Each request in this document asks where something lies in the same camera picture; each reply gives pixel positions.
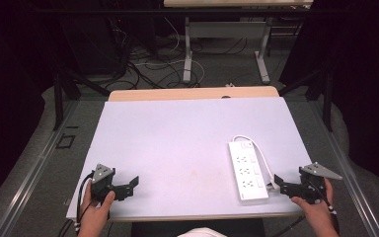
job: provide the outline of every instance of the white power strip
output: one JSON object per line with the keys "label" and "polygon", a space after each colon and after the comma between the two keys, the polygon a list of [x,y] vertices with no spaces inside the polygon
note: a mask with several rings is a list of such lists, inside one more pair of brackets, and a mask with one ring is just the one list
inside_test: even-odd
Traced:
{"label": "white power strip", "polygon": [[254,143],[232,141],[229,148],[241,200],[268,198]]}

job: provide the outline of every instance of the power cord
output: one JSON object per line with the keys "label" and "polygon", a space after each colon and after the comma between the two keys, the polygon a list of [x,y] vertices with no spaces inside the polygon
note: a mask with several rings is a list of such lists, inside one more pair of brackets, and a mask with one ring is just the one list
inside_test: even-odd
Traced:
{"label": "power cord", "polygon": [[78,202],[76,203],[76,223],[75,223],[75,231],[76,234],[79,234],[79,231],[81,229],[81,219],[83,214],[85,214],[85,211],[88,209],[88,207],[91,205],[92,202],[88,204],[88,206],[85,208],[84,212],[81,215],[81,203],[82,203],[82,191],[85,185],[85,182],[89,179],[91,179],[94,176],[94,171],[91,172],[91,174],[87,175],[85,179],[82,181],[81,187],[79,188],[78,193]]}
{"label": "power cord", "polygon": [[113,222],[110,224],[110,228],[109,228],[109,231],[107,233],[107,237],[110,237],[110,233],[111,233],[111,229],[113,228]]}
{"label": "power cord", "polygon": [[63,237],[66,235],[66,232],[67,230],[69,230],[70,226],[72,225],[74,221],[71,220],[71,219],[67,219],[64,224],[63,224],[63,227],[61,227],[60,231],[59,231],[59,234],[57,235],[58,237]]}
{"label": "power cord", "polygon": [[265,158],[263,152],[261,151],[260,147],[256,144],[256,142],[255,142],[253,139],[251,139],[250,137],[248,137],[248,136],[246,136],[246,135],[235,135],[235,136],[233,137],[232,141],[235,141],[238,137],[245,138],[245,139],[247,139],[247,140],[252,141],[252,143],[254,143],[255,147],[257,147],[257,149],[258,149],[258,150],[260,151],[260,153],[261,153],[261,157],[263,158],[263,161],[264,161],[264,164],[265,164],[266,170],[267,170],[268,173],[269,173],[270,182],[271,182],[272,186],[273,186],[276,190],[278,190],[278,189],[279,189],[279,185],[277,185],[277,184],[274,182],[274,180],[273,180],[273,173],[270,171],[269,166],[268,166],[268,164],[267,164],[267,162],[266,162],[266,158]]}

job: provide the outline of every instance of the white table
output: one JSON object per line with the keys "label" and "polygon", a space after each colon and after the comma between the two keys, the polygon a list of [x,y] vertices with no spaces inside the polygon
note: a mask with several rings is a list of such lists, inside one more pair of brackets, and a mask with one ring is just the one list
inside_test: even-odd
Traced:
{"label": "white table", "polygon": [[[113,221],[301,213],[280,193],[254,202],[238,196],[228,148],[235,135],[250,136],[270,169],[286,182],[299,183],[298,167],[311,163],[284,99],[275,95],[272,87],[112,93],[66,217],[76,218],[79,185],[98,163],[116,168],[114,185],[140,177],[133,197],[114,202]],[[215,99],[222,96],[232,98]]]}
{"label": "white table", "polygon": [[[301,6],[311,5],[313,0],[165,0],[166,7],[193,8],[193,7],[269,7],[269,6]],[[246,38],[261,39],[261,48],[255,52],[261,80],[269,84],[264,55],[269,38],[272,18],[266,22],[190,22],[186,18],[186,62],[184,66],[183,82],[190,81],[192,51],[190,38]]]}

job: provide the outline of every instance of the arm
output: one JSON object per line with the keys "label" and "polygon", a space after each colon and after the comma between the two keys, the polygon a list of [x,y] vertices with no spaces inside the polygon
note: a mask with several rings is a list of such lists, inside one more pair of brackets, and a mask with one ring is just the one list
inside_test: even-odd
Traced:
{"label": "arm", "polygon": [[[327,178],[325,178],[325,186],[328,201],[333,204],[334,190],[331,182],[329,182]],[[332,223],[332,217],[328,211],[328,206],[324,201],[321,201],[319,204],[309,204],[300,197],[293,197],[291,201],[298,204],[303,209],[307,220],[318,237],[339,236]]]}
{"label": "arm", "polygon": [[110,207],[115,198],[114,192],[109,192],[101,207],[91,198],[91,182],[86,187],[84,201],[81,204],[81,230],[80,237],[97,237],[100,235],[107,222]]}

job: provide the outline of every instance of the white cable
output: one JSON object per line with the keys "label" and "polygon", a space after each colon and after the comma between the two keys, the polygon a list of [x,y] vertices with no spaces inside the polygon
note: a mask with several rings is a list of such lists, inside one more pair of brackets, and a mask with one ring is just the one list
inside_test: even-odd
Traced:
{"label": "white cable", "polygon": [[252,141],[252,143],[254,143],[255,147],[257,147],[257,149],[260,151],[260,153],[261,153],[261,157],[262,157],[263,160],[264,160],[264,164],[265,164],[266,170],[267,170],[268,173],[269,173],[270,182],[272,183],[272,186],[273,186],[276,190],[279,189],[279,185],[276,184],[275,181],[273,180],[273,172],[270,171],[269,166],[268,166],[268,164],[267,164],[267,162],[266,162],[266,158],[265,158],[263,152],[261,151],[260,147],[256,144],[256,142],[255,142],[253,139],[251,139],[250,137],[248,137],[248,136],[246,136],[246,135],[235,135],[235,136],[233,137],[232,141],[235,141],[238,137],[245,138],[245,139],[247,139],[247,140]]}
{"label": "white cable", "polygon": [[[135,66],[142,66],[142,65],[163,66],[163,65],[170,65],[170,64],[175,64],[175,63],[179,63],[179,62],[185,62],[185,60],[183,59],[183,60],[178,60],[178,61],[173,61],[173,62],[165,62],[165,63],[150,63],[150,62],[145,62],[145,63],[137,63],[137,64],[134,64],[134,65]],[[201,68],[202,75],[201,75],[201,78],[197,81],[197,83],[199,84],[202,81],[202,79],[204,79],[204,75],[205,75],[204,68],[197,61],[191,60],[191,62],[195,62],[199,66],[199,68]]]}
{"label": "white cable", "polygon": [[175,29],[175,27],[172,25],[172,23],[167,18],[165,18],[165,20],[169,23],[169,25],[171,26],[171,28],[175,31],[175,34],[177,35],[177,45],[170,50],[170,52],[172,52],[175,49],[177,49],[177,47],[180,45],[180,34],[178,34],[177,29]]}

